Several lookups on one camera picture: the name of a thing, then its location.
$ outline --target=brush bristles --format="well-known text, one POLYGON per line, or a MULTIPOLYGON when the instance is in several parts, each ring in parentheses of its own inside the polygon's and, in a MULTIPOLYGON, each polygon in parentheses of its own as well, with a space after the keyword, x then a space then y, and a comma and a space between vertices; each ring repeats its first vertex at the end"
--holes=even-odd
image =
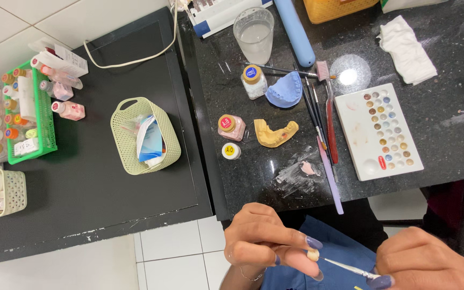
POLYGON ((316 62, 316 71, 318 72, 318 79, 323 81, 331 77, 331 74, 328 71, 328 66, 326 61, 317 61, 316 62))

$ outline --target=white cable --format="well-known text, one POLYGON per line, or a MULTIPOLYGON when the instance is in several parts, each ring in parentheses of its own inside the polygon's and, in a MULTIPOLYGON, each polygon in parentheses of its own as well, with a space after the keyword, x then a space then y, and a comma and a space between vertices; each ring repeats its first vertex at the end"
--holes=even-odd
POLYGON ((87 51, 87 54, 89 55, 89 58, 91 59, 92 63, 99 67, 100 69, 109 69, 109 68, 119 68, 119 67, 124 67, 124 66, 127 66, 129 64, 134 64, 134 63, 141 63, 143 61, 146 61, 146 60, 149 60, 149 59, 152 59, 152 58, 156 58, 157 56, 163 54, 166 50, 168 50, 168 48, 171 47, 171 45, 173 45, 173 43, 175 43, 175 39, 176 39, 176 17, 177 17, 177 14, 178 14, 178 9, 176 7, 176 4, 177 4, 178 0, 175 0, 175 16, 173 17, 174 19, 174 24, 173 26, 175 27, 173 29, 173 41, 170 43, 170 45, 168 45, 164 50, 162 50, 161 52, 159 52, 158 54, 156 55, 152 55, 152 56, 148 56, 146 58, 143 58, 143 59, 138 59, 138 60, 134 60, 134 61, 129 61, 127 63, 121 63, 121 64, 113 64, 111 66, 105 66, 105 67, 102 67, 102 66, 99 66, 95 61, 94 59, 92 58, 92 55, 91 53, 89 52, 89 49, 87 48, 87 40, 84 41, 84 46, 85 46, 85 51, 87 51))

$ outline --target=blue shirt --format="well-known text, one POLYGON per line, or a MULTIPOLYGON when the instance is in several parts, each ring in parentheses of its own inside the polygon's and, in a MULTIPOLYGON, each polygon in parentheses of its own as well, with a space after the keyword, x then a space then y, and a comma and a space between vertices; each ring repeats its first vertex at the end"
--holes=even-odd
MULTIPOLYGON (((306 217, 300 231, 322 242, 320 256, 324 258, 365 271, 370 271, 375 265, 374 252, 311 216, 306 217)), ((320 282, 291 267, 268 267, 261 290, 351 290, 355 286, 363 290, 371 289, 361 275, 323 259, 317 263, 323 272, 320 282)))

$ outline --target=glass of water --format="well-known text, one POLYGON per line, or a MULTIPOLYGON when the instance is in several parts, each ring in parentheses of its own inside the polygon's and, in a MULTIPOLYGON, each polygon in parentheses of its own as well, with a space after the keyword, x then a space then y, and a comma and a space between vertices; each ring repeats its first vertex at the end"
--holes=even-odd
POLYGON ((250 63, 266 64, 273 45, 273 15, 262 7, 241 12, 234 22, 234 36, 250 63))

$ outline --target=hand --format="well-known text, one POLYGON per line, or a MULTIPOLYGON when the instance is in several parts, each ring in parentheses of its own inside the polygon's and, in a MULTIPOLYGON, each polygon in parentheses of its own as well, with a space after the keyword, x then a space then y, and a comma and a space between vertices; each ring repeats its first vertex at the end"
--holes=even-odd
POLYGON ((464 290, 464 257, 417 227, 384 241, 374 272, 374 290, 464 290))
POLYGON ((321 249, 322 243, 284 227, 274 209, 267 205, 245 204, 225 230, 225 240, 226 259, 235 266, 248 265, 251 273, 286 265, 317 280, 323 279, 318 264, 302 250, 321 249))

